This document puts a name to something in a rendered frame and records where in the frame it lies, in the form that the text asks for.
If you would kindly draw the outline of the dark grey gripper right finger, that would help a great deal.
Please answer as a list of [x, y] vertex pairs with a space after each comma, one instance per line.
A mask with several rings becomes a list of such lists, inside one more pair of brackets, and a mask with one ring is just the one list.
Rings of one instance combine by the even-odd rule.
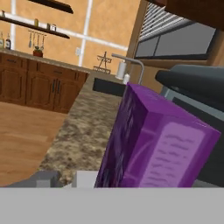
[[202, 180], [198, 180], [196, 179], [193, 184], [192, 187], [199, 187], [199, 188], [219, 188], [219, 185], [215, 185], [212, 183], [208, 183], [206, 181], [202, 181]]

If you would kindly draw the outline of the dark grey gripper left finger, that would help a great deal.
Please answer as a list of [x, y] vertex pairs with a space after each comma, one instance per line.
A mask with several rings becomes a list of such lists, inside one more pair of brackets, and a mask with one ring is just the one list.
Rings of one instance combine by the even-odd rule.
[[37, 171], [29, 178], [12, 183], [9, 187], [62, 187], [62, 184], [60, 183], [60, 173], [58, 171]]

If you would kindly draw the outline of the purple cereal box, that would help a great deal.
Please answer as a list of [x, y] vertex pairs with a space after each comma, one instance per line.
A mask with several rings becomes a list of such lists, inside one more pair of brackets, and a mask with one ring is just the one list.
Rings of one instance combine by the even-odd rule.
[[221, 133], [162, 95], [129, 83], [96, 187], [190, 187]]

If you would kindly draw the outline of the brown wooden base cupboards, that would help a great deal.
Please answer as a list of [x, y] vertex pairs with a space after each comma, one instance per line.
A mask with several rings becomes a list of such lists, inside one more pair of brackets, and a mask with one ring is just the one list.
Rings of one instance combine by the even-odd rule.
[[0, 49], [0, 102], [66, 114], [88, 72]]

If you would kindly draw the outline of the black and silver stove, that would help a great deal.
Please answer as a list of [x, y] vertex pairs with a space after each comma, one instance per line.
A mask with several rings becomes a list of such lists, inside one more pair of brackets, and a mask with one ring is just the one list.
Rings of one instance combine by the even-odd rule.
[[162, 96], [221, 133], [197, 179], [224, 188], [224, 66], [176, 65], [155, 79]]

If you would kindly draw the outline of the dark sink basin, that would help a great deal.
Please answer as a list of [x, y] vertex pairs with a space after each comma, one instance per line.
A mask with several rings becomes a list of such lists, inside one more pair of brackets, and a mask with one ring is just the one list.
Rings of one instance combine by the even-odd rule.
[[125, 88], [125, 85], [110, 80], [94, 79], [93, 90], [96, 92], [122, 97]]

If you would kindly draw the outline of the red pot with plant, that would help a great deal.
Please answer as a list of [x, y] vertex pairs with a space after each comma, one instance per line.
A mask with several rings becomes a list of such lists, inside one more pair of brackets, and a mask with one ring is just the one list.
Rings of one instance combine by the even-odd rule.
[[43, 57], [43, 52], [38, 46], [34, 47], [32, 54], [37, 57]]

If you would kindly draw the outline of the white soap dispenser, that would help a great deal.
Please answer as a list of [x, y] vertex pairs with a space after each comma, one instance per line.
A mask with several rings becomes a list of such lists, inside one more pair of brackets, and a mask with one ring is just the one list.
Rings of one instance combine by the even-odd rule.
[[118, 66], [116, 76], [115, 76], [118, 80], [123, 79], [123, 76], [124, 76], [124, 73], [126, 70], [126, 66], [127, 66], [127, 63], [124, 60], [119, 62], [119, 66]]

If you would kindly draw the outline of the silver tap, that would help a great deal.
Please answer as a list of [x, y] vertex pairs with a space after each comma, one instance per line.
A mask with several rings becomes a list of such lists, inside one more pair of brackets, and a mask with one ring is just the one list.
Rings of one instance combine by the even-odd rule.
[[115, 54], [115, 53], [112, 53], [111, 57], [115, 57], [115, 58], [122, 59], [122, 60], [127, 60], [127, 61], [130, 61], [130, 62], [134, 63], [134, 64], [140, 65], [141, 66], [141, 73], [140, 73], [139, 78], [138, 78], [138, 84], [142, 85], [142, 78], [144, 76], [144, 63], [141, 60], [124, 57], [122, 55]]

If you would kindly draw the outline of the dark glass bottle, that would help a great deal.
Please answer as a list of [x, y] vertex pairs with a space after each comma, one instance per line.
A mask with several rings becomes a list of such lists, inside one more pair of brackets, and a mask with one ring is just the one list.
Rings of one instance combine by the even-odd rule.
[[11, 49], [11, 38], [10, 38], [10, 34], [7, 34], [7, 39], [5, 40], [5, 48], [10, 50]]

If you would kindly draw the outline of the window with grey blinds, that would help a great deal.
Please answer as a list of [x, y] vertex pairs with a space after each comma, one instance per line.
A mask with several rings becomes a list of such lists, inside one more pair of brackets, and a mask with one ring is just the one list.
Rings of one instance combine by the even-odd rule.
[[150, 3], [143, 19], [135, 58], [143, 60], [206, 60], [218, 31], [165, 12]]

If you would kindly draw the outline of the long dark wooden shelf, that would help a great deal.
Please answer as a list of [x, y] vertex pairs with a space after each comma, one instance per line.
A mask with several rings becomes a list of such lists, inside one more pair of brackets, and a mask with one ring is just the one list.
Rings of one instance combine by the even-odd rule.
[[37, 30], [37, 31], [40, 31], [40, 32], [49, 33], [49, 34], [52, 34], [52, 35], [55, 35], [55, 36], [58, 36], [58, 37], [65, 38], [65, 39], [70, 39], [70, 37], [67, 36], [64, 33], [57, 32], [57, 31], [47, 30], [46, 28], [42, 28], [42, 27], [39, 27], [39, 26], [35, 26], [33, 24], [27, 24], [25, 22], [20, 22], [20, 21], [17, 21], [15, 19], [11, 19], [11, 18], [1, 17], [0, 16], [0, 20], [2, 20], [4, 22], [7, 22], [7, 23], [14, 24], [14, 25], [20, 25], [20, 26], [23, 26], [23, 27], [27, 27], [27, 28], [30, 28], [30, 29], [33, 29], [33, 30]]

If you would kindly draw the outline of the short dark wooden shelf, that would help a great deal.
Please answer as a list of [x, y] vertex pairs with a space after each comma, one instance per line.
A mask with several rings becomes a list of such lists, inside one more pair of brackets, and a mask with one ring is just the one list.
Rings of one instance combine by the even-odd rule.
[[57, 0], [29, 0], [30, 2], [41, 4], [47, 7], [54, 8], [59, 11], [64, 11], [70, 14], [73, 14], [74, 11], [69, 4], [59, 2]]

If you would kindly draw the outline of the rail with hanging tools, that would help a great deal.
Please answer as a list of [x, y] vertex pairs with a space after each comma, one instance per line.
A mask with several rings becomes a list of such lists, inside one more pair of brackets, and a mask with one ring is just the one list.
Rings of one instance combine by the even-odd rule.
[[29, 30], [29, 48], [37, 51], [44, 51], [46, 35], [37, 31]]

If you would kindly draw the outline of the brown wooden wall cabinet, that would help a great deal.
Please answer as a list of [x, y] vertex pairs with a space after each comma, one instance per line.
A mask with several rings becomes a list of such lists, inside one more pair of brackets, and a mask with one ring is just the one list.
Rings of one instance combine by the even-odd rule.
[[224, 0], [147, 0], [166, 12], [224, 31]]

